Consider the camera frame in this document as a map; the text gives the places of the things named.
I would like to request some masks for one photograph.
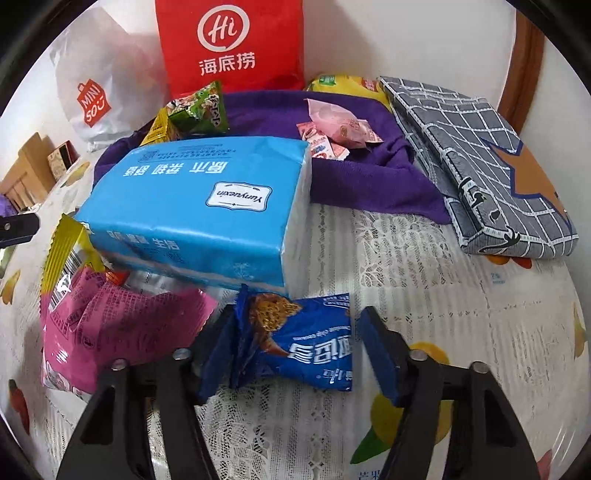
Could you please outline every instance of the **brand label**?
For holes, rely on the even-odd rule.
[[[331,297],[325,297],[322,301],[325,307],[339,307],[342,309],[349,308],[349,296],[348,295],[332,295]]]
[[[372,92],[379,92],[378,82],[375,80],[361,79],[361,85]]]
[[[197,38],[210,51],[230,51],[246,39],[250,27],[251,22],[242,8],[220,5],[201,18]]]
[[[220,117],[220,97],[219,95],[211,94],[207,97],[207,100],[203,102],[205,108],[209,107],[209,119],[211,120],[214,127],[219,127],[222,123]]]
[[[230,210],[263,212],[267,209],[267,200],[271,192],[271,187],[262,185],[218,182],[213,186],[212,194],[207,199],[206,205]]]
[[[321,75],[318,83],[333,87],[336,85],[336,77],[334,75]]]
[[[78,91],[80,94],[77,100],[84,110],[84,123],[92,128],[105,116],[111,106],[107,102],[103,87],[92,79],[89,79],[86,84],[79,84]]]

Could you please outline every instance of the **barcode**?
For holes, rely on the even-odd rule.
[[[63,298],[66,296],[66,293],[70,292],[70,287],[72,286],[72,279],[78,269],[82,266],[83,260],[79,254],[83,252],[76,252],[72,250],[68,258],[66,258],[66,264],[61,271],[60,276],[58,277],[57,284],[53,288],[53,293],[51,294],[51,300],[49,302],[49,311],[53,312]]]

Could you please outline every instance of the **purple towel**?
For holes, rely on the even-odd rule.
[[[263,90],[224,96],[232,135],[299,139],[296,124],[309,122],[306,98],[335,103],[365,119],[384,143],[355,149],[345,161],[314,158],[310,199],[381,213],[415,213],[450,223],[443,196],[413,165],[414,152],[394,116],[378,101],[334,93]],[[136,148],[147,127],[109,147],[95,168],[95,184]]]

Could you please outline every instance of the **folded cloth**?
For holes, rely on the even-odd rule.
[[[384,140],[367,149],[353,150],[345,161],[314,158],[312,202],[371,212],[413,213],[437,223],[450,223],[443,195],[413,165],[413,149],[392,114],[377,100],[292,90],[230,93],[224,96],[230,134],[299,140],[297,124],[310,121],[307,98],[350,110],[357,118],[367,120]],[[95,168],[95,183],[109,166],[141,142],[132,137],[126,140],[103,153]]]
[[[555,188],[486,99],[398,78],[380,82],[445,196],[464,252],[554,258],[573,251],[579,236]]]

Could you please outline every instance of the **red haidilao bag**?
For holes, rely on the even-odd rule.
[[[302,0],[156,0],[171,93],[304,87]]]

